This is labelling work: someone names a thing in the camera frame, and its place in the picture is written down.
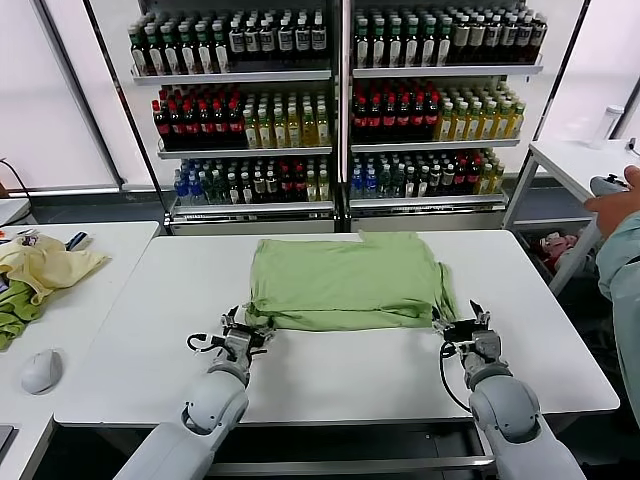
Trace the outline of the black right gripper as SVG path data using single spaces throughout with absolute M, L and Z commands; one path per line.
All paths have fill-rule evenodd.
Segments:
M 469 342 L 475 332 L 489 329 L 491 314 L 474 300 L 469 301 L 475 319 L 451 321 L 437 307 L 432 308 L 432 328 L 442 335 L 448 344 Z

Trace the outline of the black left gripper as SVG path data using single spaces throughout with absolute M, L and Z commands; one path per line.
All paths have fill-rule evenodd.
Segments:
M 276 327 L 272 318 L 266 317 L 237 323 L 235 316 L 239 306 L 232 307 L 221 317 L 222 333 L 225 336 L 225 348 L 236 358 L 252 358 L 266 351 L 266 344 L 274 336 Z

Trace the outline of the person's bare hand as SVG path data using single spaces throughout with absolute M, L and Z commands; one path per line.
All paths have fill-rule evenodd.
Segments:
M 639 211 L 639 168 L 627 166 L 624 178 L 630 189 L 588 199 L 584 207 L 596 214 L 596 224 L 603 238 L 608 238 L 630 215 Z

